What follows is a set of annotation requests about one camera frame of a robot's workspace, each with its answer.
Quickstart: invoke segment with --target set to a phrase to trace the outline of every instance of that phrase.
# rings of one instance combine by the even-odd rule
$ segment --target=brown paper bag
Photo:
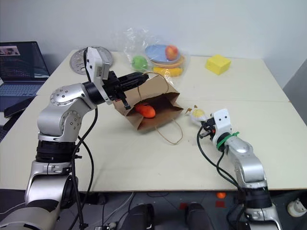
[[[126,110],[122,102],[113,102],[115,109],[124,115],[137,130],[148,130],[170,122],[183,110],[176,103],[179,93],[160,76],[147,80],[139,87],[139,91],[140,94],[135,88],[125,92],[126,100],[132,107],[130,110]],[[134,106],[140,101],[149,103],[155,109],[154,118],[144,118],[135,111]]]

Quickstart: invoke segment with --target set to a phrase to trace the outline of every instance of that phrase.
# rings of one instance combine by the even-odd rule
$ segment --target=red apple
[[[173,61],[178,56],[178,49],[174,45],[169,45],[165,48],[165,55],[167,60]]]

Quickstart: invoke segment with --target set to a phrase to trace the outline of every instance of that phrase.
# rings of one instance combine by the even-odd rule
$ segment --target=yellow sponge
[[[231,60],[217,54],[207,60],[206,68],[213,73],[220,75],[229,69]]]

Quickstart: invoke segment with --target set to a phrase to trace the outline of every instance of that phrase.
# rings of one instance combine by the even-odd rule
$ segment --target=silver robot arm
[[[253,147],[232,133],[227,109],[211,114],[202,121],[206,131],[200,137],[210,136],[216,148],[225,152],[235,167],[239,189],[245,195],[245,216],[251,230],[282,230],[275,205],[268,191],[267,179]]]
[[[106,57],[91,47],[86,51],[91,82],[63,86],[50,96],[37,121],[39,141],[24,198],[26,207],[8,215],[0,223],[1,229],[54,229],[60,211],[74,203],[71,160],[83,116],[98,104],[113,100],[130,108],[124,92],[148,79],[137,72],[117,78],[109,72]]]

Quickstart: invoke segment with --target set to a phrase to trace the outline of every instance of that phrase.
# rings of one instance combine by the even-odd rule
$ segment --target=laptop screen
[[[0,43],[0,77],[8,81],[45,81],[49,72],[37,42]]]

